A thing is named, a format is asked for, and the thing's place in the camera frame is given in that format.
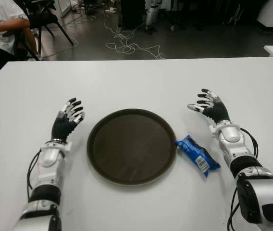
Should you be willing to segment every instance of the black cable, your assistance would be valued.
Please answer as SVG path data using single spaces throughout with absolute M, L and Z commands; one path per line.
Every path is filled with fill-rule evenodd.
M 235 212 L 238 210 L 238 208 L 239 208 L 239 203 L 236 205 L 236 207 L 234 208 L 234 210 L 231 212 L 231 215 L 229 216 L 229 219 L 228 219 L 228 222 L 227 222 L 227 231 L 230 231 L 229 230 L 229 225 L 232 222 L 232 218 L 233 218 Z
M 244 128 L 241 128 L 241 130 L 250 136 L 250 138 L 252 140 L 252 143 L 253 143 L 253 154 L 254 154 L 255 158 L 258 158 L 258 143 L 257 143 L 256 139 L 247 130 L 245 130 Z M 239 203 L 238 203 L 236 205 L 236 207 L 234 208 L 234 210 L 233 210 L 236 192 L 237 192 L 237 188 L 235 188 L 235 191 L 234 191 L 234 194 L 233 194 L 233 198 L 232 198 L 231 213 L 230 213 L 230 216 L 229 216 L 228 221 L 227 221 L 227 231 L 230 231 L 229 227 L 231 227 L 232 230 L 235 231 L 235 229 L 233 227 L 233 216 L 234 216 L 235 212 L 239 208 Z
M 30 182 L 30 176 L 31 176 L 31 172 L 35 166 L 35 164 L 37 163 L 38 161 L 38 158 L 39 158 L 39 154 L 41 152 L 41 149 L 39 150 L 38 153 L 35 154 L 35 156 L 33 157 L 33 159 L 31 160 L 31 163 L 29 165 L 29 168 L 27 170 L 27 175 L 26 175 L 26 190 L 27 190 L 27 199 L 29 200 L 30 198 L 30 193 L 29 193 L 29 188 L 30 189 L 33 189 L 32 188 L 32 185 L 31 185 L 31 182 Z
M 237 192 L 237 188 L 235 188 L 235 191 L 234 191 L 234 194 L 233 194 L 233 199 L 232 199 L 232 204 L 231 204 L 231 213 L 230 213 L 229 217 L 231 217 L 231 215 L 232 215 L 232 211 L 233 211 L 233 207 L 234 207 L 234 200 L 235 200 L 236 192 Z M 231 225 L 232 230 L 235 231 L 235 230 L 234 230 L 234 227 L 233 227 L 233 220 L 232 220 L 232 219 L 230 220 L 230 225 Z

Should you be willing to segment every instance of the equipment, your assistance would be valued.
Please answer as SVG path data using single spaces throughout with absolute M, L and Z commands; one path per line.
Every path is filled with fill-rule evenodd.
M 14 231 L 62 230 L 58 207 L 61 201 L 65 156 L 71 143 L 67 136 L 83 120 L 83 107 L 76 98 L 69 100 L 59 111 L 52 128 L 52 136 L 34 156 L 27 174 L 28 204 L 22 210 Z M 34 187 L 30 183 L 31 172 L 37 163 L 38 174 Z
M 157 21 L 159 6 L 162 0 L 151 0 L 150 8 L 147 10 L 145 31 L 150 32 L 152 30 L 152 24 Z
M 231 122 L 221 99 L 211 90 L 202 92 L 198 96 L 205 100 L 197 101 L 200 105 L 189 104 L 188 108 L 216 123 L 210 130 L 235 178 L 243 218 L 262 231 L 273 231 L 273 173 L 262 167 L 246 147 L 240 126 Z

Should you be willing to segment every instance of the blue snack package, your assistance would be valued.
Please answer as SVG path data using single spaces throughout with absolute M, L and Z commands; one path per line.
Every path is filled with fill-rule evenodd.
M 190 135 L 185 137 L 182 141 L 176 141 L 176 145 L 199 167 L 205 177 L 208 177 L 210 170 L 216 170 L 221 167 L 219 163 L 210 156 L 207 150 L 199 146 Z

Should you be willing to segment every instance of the robot finger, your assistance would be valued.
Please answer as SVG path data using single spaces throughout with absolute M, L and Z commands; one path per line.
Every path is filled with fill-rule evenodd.
M 85 113 L 80 113 L 71 123 L 75 122 L 77 125 L 84 119 Z
M 209 99 L 211 102 L 213 102 L 213 98 L 208 94 L 198 94 L 200 98 L 206 98 Z
M 72 115 L 78 111 L 83 110 L 83 107 L 74 107 L 70 112 L 67 114 L 67 118 L 71 118 Z
M 188 108 L 193 110 L 193 111 L 201 112 L 201 113 L 203 113 L 203 111 L 204 111 L 203 107 L 197 106 L 195 104 L 188 104 Z
M 209 100 L 198 100 L 197 103 L 198 104 L 207 104 L 209 107 L 213 107 L 213 102 L 211 102 Z
M 81 104 L 81 101 L 77 101 L 77 102 L 74 102 L 72 103 L 71 105 L 69 105 L 66 109 L 66 114 L 69 114 L 70 111 L 75 108 L 76 106 L 80 105 Z
M 65 103 L 65 105 L 62 107 L 62 109 L 60 110 L 60 113 L 65 114 L 67 112 L 67 108 L 74 102 L 76 101 L 76 98 L 72 98 L 69 101 L 67 101 L 67 103 Z
M 202 92 L 207 93 L 211 98 L 213 98 L 213 100 L 217 100 L 219 98 L 219 96 L 211 90 L 202 89 Z
M 75 118 L 78 117 L 78 115 L 80 115 L 80 114 L 82 114 L 82 113 L 83 113 L 83 111 L 77 111 L 77 112 L 75 112 L 74 114 L 72 114 L 72 115 L 68 118 L 69 122 L 70 122 L 70 121 L 73 121 Z

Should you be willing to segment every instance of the barcode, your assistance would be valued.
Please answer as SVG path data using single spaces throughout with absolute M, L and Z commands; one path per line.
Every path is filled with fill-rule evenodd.
M 209 165 L 203 157 L 199 156 L 195 161 L 202 172 L 206 172 L 209 169 Z

